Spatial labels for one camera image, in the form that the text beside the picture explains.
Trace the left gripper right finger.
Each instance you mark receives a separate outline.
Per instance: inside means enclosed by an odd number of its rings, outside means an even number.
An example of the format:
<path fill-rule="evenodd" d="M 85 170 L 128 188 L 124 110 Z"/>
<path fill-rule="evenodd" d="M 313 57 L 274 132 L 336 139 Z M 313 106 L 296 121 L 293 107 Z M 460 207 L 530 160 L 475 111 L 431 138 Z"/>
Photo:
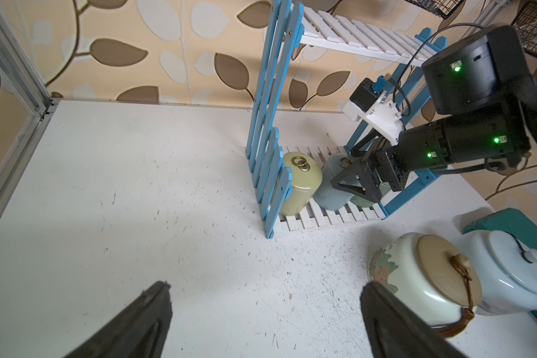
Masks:
<path fill-rule="evenodd" d="M 364 286 L 360 307 L 374 357 L 463 357 L 378 282 Z"/>

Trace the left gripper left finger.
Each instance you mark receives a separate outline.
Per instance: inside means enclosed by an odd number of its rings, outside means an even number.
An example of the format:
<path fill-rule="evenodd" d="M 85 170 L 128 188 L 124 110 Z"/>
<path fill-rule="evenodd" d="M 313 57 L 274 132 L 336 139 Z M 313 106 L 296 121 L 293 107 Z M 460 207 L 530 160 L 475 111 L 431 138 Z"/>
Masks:
<path fill-rule="evenodd" d="M 172 320 L 170 285 L 153 283 L 68 357 L 160 357 Z"/>

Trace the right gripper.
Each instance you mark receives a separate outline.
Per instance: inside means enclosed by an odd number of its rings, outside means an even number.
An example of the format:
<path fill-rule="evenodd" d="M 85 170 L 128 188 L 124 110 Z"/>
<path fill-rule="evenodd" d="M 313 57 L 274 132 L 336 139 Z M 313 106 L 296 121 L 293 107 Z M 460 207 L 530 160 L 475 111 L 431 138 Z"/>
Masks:
<path fill-rule="evenodd" d="M 372 129 L 350 150 L 352 157 L 372 157 L 375 168 L 368 160 L 360 158 L 336 175 L 331 186 L 334 189 L 363 198 L 373 204 L 381 201 L 380 184 L 388 183 L 392 192 L 405 189 L 409 172 L 402 167 L 395 147 L 385 146 L 385 138 Z"/>

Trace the cream jar with tan lid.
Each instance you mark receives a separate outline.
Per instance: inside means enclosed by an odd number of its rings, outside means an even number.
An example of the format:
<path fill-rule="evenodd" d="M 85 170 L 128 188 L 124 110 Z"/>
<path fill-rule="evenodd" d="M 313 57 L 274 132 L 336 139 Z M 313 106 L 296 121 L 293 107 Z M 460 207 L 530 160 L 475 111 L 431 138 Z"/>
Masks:
<path fill-rule="evenodd" d="M 470 259 L 446 239 L 421 233 L 400 236 L 376 250 L 368 279 L 381 284 L 445 338 L 462 333 L 483 298 Z"/>

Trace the white ceramic jar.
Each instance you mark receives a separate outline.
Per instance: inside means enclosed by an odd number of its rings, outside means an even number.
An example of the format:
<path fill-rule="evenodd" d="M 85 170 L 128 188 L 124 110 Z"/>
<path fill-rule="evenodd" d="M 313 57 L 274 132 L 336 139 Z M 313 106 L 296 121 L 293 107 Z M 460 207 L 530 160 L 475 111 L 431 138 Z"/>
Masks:
<path fill-rule="evenodd" d="M 504 231 L 471 231 L 452 243 L 470 259 L 480 279 L 477 314 L 505 316 L 537 310 L 536 249 Z"/>

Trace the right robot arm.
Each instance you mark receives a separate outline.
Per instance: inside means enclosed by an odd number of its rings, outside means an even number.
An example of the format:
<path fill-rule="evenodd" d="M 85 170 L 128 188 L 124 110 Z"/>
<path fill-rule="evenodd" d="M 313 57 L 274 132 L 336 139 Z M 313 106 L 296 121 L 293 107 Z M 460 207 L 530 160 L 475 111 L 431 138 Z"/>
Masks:
<path fill-rule="evenodd" d="M 487 170 L 514 167 L 537 144 L 537 85 L 512 26 L 462 39 L 426 60 L 422 72 L 441 119 L 407 128 L 382 83 L 365 79 L 343 110 L 371 131 L 351 149 L 353 162 L 333 188 L 378 203 L 382 183 L 401 192 L 411 172 L 441 175 L 475 160 Z"/>

